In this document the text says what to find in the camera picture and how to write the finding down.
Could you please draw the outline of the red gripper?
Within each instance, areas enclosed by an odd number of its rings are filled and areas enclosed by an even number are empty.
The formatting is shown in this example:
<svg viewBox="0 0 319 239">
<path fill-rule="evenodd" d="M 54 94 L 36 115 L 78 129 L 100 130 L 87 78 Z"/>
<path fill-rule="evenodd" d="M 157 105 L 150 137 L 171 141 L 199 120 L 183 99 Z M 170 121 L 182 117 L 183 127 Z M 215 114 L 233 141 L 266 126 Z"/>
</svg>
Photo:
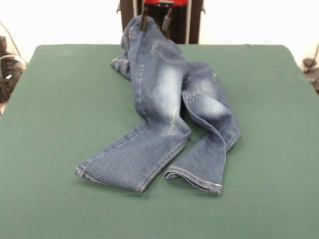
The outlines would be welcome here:
<svg viewBox="0 0 319 239">
<path fill-rule="evenodd" d="M 144 4 L 152 5 L 186 5 L 187 0 L 143 0 Z M 164 16 L 161 30 L 168 31 L 168 28 L 171 23 L 173 13 L 173 7 L 170 7 L 167 11 L 167 14 Z M 140 30 L 146 30 L 148 24 L 148 6 L 143 5 L 141 11 L 141 21 L 140 21 Z"/>
</svg>

